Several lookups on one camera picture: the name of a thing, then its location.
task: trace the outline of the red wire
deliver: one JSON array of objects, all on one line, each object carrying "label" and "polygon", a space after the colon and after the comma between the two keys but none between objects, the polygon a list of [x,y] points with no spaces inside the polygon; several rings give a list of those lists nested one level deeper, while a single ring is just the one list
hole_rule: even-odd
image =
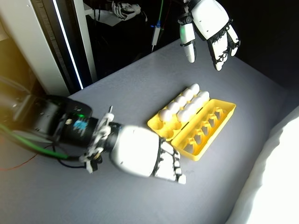
[{"label": "red wire", "polygon": [[168,11],[167,11],[167,14],[166,14],[166,17],[165,17],[165,21],[164,21],[164,24],[163,24],[163,28],[165,27],[165,23],[166,23],[167,18],[168,18],[168,14],[169,14],[169,10],[170,10],[170,6],[171,6],[171,2],[172,2],[172,0],[170,0],[169,6],[168,6]]},{"label": "red wire", "polygon": [[37,154],[35,154],[34,156],[32,156],[30,159],[28,159],[26,162],[23,162],[22,164],[18,165],[18,166],[15,166],[15,167],[11,167],[11,168],[8,168],[8,169],[3,169],[3,168],[0,168],[0,171],[9,171],[9,170],[12,170],[12,169],[16,169],[16,168],[19,168],[21,166],[23,166],[24,164],[26,164],[27,162],[29,162],[30,160],[32,160],[34,157],[36,157]]}]

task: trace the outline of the led light strip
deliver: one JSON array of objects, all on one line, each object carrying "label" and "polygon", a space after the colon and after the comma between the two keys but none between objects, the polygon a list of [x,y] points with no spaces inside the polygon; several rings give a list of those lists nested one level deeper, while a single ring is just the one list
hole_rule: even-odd
[{"label": "led light strip", "polygon": [[77,70],[77,67],[76,67],[76,64],[75,64],[75,60],[74,60],[73,54],[72,54],[72,52],[71,52],[71,47],[70,47],[69,41],[68,41],[67,36],[66,36],[66,33],[65,33],[64,24],[62,23],[62,19],[61,19],[61,16],[60,16],[60,12],[59,12],[58,5],[57,5],[56,0],[53,0],[53,3],[54,3],[54,8],[55,8],[55,11],[56,11],[58,20],[59,20],[59,24],[60,24],[62,33],[63,33],[63,35],[64,35],[64,40],[65,40],[67,49],[68,49],[68,51],[69,51],[69,53],[70,53],[70,56],[71,56],[71,61],[72,61],[72,63],[73,63],[73,66],[74,66],[74,69],[75,69],[75,72],[76,72],[76,75],[77,75],[77,78],[78,78],[80,87],[81,87],[81,89],[83,89],[83,85],[82,85],[82,82],[81,82],[81,79],[80,79],[80,76],[79,76],[79,73],[78,73],[78,70]]}]

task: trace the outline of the yellow blurred object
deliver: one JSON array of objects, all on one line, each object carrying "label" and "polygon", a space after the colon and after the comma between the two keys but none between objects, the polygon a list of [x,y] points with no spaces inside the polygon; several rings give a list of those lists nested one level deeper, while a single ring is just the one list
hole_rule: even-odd
[{"label": "yellow blurred object", "polygon": [[166,141],[171,141],[182,155],[198,161],[233,115],[235,108],[233,103],[211,99],[204,103],[203,108],[197,108],[196,114],[188,122],[179,122],[176,114],[173,114],[171,121],[162,122],[157,113],[148,121],[148,126]]}]

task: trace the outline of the egg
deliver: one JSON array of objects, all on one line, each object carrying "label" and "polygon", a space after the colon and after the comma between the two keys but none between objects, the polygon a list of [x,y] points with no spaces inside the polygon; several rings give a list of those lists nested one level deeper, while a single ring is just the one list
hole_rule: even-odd
[{"label": "egg", "polygon": [[185,110],[185,111],[189,111],[189,113],[190,113],[191,115],[192,115],[192,114],[195,114],[196,109],[197,109],[197,106],[196,106],[194,103],[187,104],[187,105],[184,107],[184,110]]},{"label": "egg", "polygon": [[191,100],[194,96],[193,91],[188,88],[184,90],[182,95],[186,97],[187,100]]},{"label": "egg", "polygon": [[205,102],[205,99],[203,97],[195,97],[191,100],[191,103],[195,104],[196,109],[202,108],[204,102]]},{"label": "egg", "polygon": [[172,114],[175,114],[179,111],[179,103],[175,101],[170,102],[167,105],[167,109],[170,110]]},{"label": "egg", "polygon": [[194,83],[189,87],[189,89],[193,91],[193,95],[197,95],[199,92],[199,85]]},{"label": "egg", "polygon": [[201,91],[197,97],[202,97],[205,101],[208,101],[210,98],[210,93],[208,91]]},{"label": "egg", "polygon": [[159,118],[161,121],[170,121],[172,118],[172,113],[168,109],[161,110],[159,113]]},{"label": "egg", "polygon": [[187,122],[189,120],[190,116],[191,116],[191,114],[187,110],[179,111],[177,114],[179,122]]},{"label": "egg", "polygon": [[180,107],[183,107],[187,103],[187,99],[184,96],[178,96],[175,101],[179,104]]}]

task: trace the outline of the gray table surface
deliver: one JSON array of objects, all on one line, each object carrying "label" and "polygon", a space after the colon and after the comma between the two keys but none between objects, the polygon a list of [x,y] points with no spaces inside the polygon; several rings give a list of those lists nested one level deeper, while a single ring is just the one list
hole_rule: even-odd
[{"label": "gray table surface", "polygon": [[[100,118],[114,106],[115,121],[146,121],[185,87],[199,83],[211,98],[237,104],[234,115],[197,162],[183,157],[187,184],[135,177],[104,156],[100,170],[65,168],[43,156],[0,172],[1,224],[222,224],[273,127],[285,100],[280,86],[237,58],[212,65],[205,42],[187,62],[179,40],[74,94]],[[2,142],[1,167],[32,153]]]}]

